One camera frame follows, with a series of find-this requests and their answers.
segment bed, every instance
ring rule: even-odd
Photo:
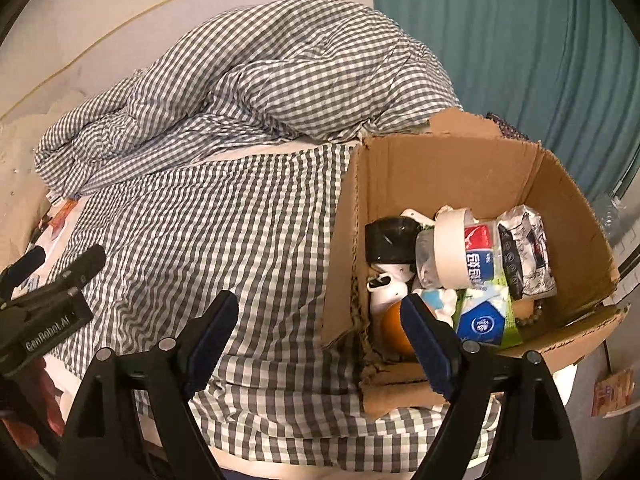
[[[212,18],[63,115],[34,168],[79,203],[42,281],[95,242],[108,256],[85,289],[94,321],[49,358],[63,406],[97,348],[147,349],[226,288],[240,298],[239,325],[192,404],[223,467],[271,478],[299,466],[312,478],[415,470],[444,408],[367,419],[356,345],[322,349],[318,329],[350,149],[450,106],[436,57],[379,12],[286,0]],[[478,460],[498,410],[492,401]]]

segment white plastic object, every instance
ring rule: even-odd
[[[369,280],[367,290],[370,292],[369,312],[372,316],[383,314],[391,305],[402,300],[409,293],[405,282],[395,280],[388,273]]]
[[[444,314],[442,309],[436,310],[434,315],[435,315],[435,317],[436,317],[436,319],[438,321],[444,321],[451,328],[453,328],[453,317],[452,316],[447,316],[447,314]]]
[[[444,288],[470,288],[466,267],[465,225],[474,223],[469,209],[443,210],[436,217],[433,246],[436,270]]]
[[[402,211],[402,213],[400,213],[400,216],[406,216],[407,218],[414,219],[423,228],[425,226],[433,227],[434,225],[436,225],[436,222],[434,222],[431,218],[429,218],[427,215],[423,215],[422,213],[418,213],[415,209],[405,209],[404,211]]]
[[[371,268],[382,274],[389,274],[399,282],[408,282],[415,276],[410,264],[372,264]]]

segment tape roll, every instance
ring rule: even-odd
[[[443,211],[436,217],[433,249],[436,270],[444,288],[472,286],[466,268],[465,224],[474,222],[469,209]]]

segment snack package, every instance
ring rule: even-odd
[[[466,268],[473,286],[491,282],[502,273],[502,251],[495,222],[465,226]]]
[[[545,229],[540,215],[519,205],[498,217],[502,266],[514,300],[538,300],[556,294]]]
[[[501,348],[522,343],[504,278],[461,292],[454,321],[456,333],[462,340]]]

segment wall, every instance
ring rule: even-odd
[[[165,1],[30,0],[0,46],[0,117],[114,28]]]

